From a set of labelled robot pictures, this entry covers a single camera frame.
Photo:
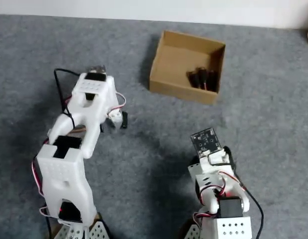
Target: wire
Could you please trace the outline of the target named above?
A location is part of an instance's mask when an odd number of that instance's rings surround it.
[[[211,218],[211,217],[214,217],[216,216],[216,214],[212,214],[212,213],[209,213],[209,212],[206,212],[206,213],[193,213],[193,221],[196,223],[196,225],[200,228],[200,223],[196,220],[198,218]]]
[[[222,177],[222,179],[223,179],[223,183],[224,183],[224,185],[222,187],[217,185],[217,184],[210,184],[210,185],[207,185],[206,187],[204,187],[202,190],[200,190],[200,192],[199,192],[199,201],[200,201],[200,203],[202,205],[205,205],[204,204],[204,200],[203,200],[203,196],[202,196],[202,193],[203,193],[204,190],[206,190],[208,188],[214,187],[214,188],[219,188],[220,189],[220,191],[218,192],[219,195],[223,195],[224,194],[225,187],[226,187],[226,181],[225,181],[225,179],[223,177]]]
[[[39,212],[41,215],[43,215],[44,217],[48,217],[48,218],[51,218],[52,216],[48,215],[47,213],[47,205],[45,204],[45,206],[39,208]]]
[[[229,147],[225,146],[224,147],[224,150],[225,152],[228,154],[229,156],[229,161],[231,162],[232,164],[232,168],[233,168],[233,171],[234,171],[234,175],[235,177],[237,178],[238,182],[240,183],[241,187],[243,189],[245,189],[245,191],[247,192],[247,194],[253,199],[253,201],[255,202],[255,204],[257,205],[258,209],[259,209],[259,212],[260,212],[260,215],[261,215],[261,219],[260,219],[260,226],[259,226],[259,230],[258,230],[258,233],[257,233],[257,236],[256,236],[256,239],[259,239],[261,233],[262,233],[262,230],[263,230],[263,227],[264,227],[264,211],[262,209],[262,207],[260,206],[260,204],[258,203],[257,199],[251,194],[251,192],[247,189],[247,187],[245,186],[245,184],[243,184],[242,180],[240,179],[240,177],[238,176],[237,172],[236,172],[236,163],[233,159],[233,156],[232,156],[232,152],[230,150]]]
[[[55,83],[56,83],[56,86],[58,88],[58,93],[59,93],[62,113],[65,114],[66,116],[68,116],[71,119],[72,124],[73,124],[73,128],[75,128],[74,119],[73,119],[72,114],[70,113],[70,111],[68,109],[68,106],[66,104],[66,100],[64,100],[64,98],[63,98],[63,93],[62,93],[60,81],[59,81],[59,78],[58,78],[58,75],[57,75],[58,71],[67,72],[67,73],[70,73],[70,74],[75,75],[75,76],[80,76],[80,74],[76,73],[74,71],[70,71],[70,70],[62,69],[62,68],[56,68],[53,71]]]
[[[41,183],[40,183],[40,181],[39,181],[39,176],[38,176],[38,174],[37,174],[37,172],[36,172],[36,170],[35,170],[35,167],[34,167],[35,157],[33,158],[33,161],[31,162],[31,170],[32,170],[32,174],[33,174],[33,177],[34,177],[34,180],[35,180],[35,184],[36,184],[36,186],[37,186],[37,188],[38,188],[38,192],[39,192],[39,194],[40,194],[41,196],[44,197],[43,193],[41,192],[42,186],[41,186]]]
[[[115,106],[115,107],[111,108],[111,109],[109,110],[109,112],[108,112],[108,116],[109,116],[109,114],[110,114],[113,110],[120,109],[120,108],[122,108],[123,106],[126,105],[126,98],[125,98],[125,96],[124,96],[123,94],[121,94],[120,92],[117,92],[117,91],[116,91],[116,94],[119,95],[119,96],[121,96],[122,99],[124,100],[124,102],[123,102],[121,105],[118,105],[118,106]]]
[[[226,172],[224,172],[224,171],[218,171],[218,173],[226,174],[228,177],[230,177],[231,179],[235,180],[237,183],[241,184],[240,181],[239,181],[237,178],[233,177],[233,176],[230,175],[229,173],[226,173]]]
[[[88,238],[90,238],[90,232],[89,232],[89,227],[85,227],[84,228],[84,238],[85,239],[88,239]]]
[[[192,218],[193,218],[193,221],[195,222],[195,224],[198,226],[198,228],[200,229],[200,224],[198,223],[198,221],[196,220],[196,214],[197,213],[194,213]]]
[[[42,213],[41,209],[44,209],[44,213],[47,214],[47,206],[46,206],[46,203],[43,205],[42,208],[40,208],[40,213]],[[45,220],[46,220],[46,224],[47,224],[47,227],[48,227],[48,231],[49,231],[49,239],[52,239],[52,230],[51,230],[51,224],[50,224],[50,220],[49,220],[49,217],[45,217]]]

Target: gray carpet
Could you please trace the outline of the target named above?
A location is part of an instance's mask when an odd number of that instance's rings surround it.
[[[214,106],[152,94],[160,33],[226,42]],[[105,64],[129,128],[103,134],[85,161],[95,205],[117,239],[172,239],[199,208],[189,136],[214,127],[265,211],[262,239],[308,239],[308,43],[296,30],[0,15],[0,239],[47,232],[30,170],[60,113],[53,68]],[[60,76],[64,91],[76,79]],[[251,203],[253,235],[260,214]]]

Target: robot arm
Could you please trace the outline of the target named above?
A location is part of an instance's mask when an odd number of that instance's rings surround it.
[[[121,112],[124,104],[119,105],[117,94],[114,78],[105,71],[82,73],[65,114],[57,118],[49,141],[37,155],[49,216],[71,225],[68,238],[73,232],[82,238],[97,214],[83,160],[92,156],[106,119],[116,127],[127,126],[127,113]],[[86,128],[83,140],[69,135],[78,125]]]
[[[188,167],[202,204],[193,215],[188,236],[200,239],[251,239],[249,199],[241,182],[235,177],[228,148],[221,148],[213,128],[191,136],[198,157]]]

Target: white wall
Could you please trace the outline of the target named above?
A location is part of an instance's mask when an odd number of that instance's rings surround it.
[[[308,28],[308,0],[0,0],[0,14]]]

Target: brown box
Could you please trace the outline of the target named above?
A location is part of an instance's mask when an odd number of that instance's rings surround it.
[[[225,43],[164,31],[150,74],[150,91],[184,100],[212,104],[220,88]],[[193,88],[186,73],[197,67],[218,72],[217,92]]]

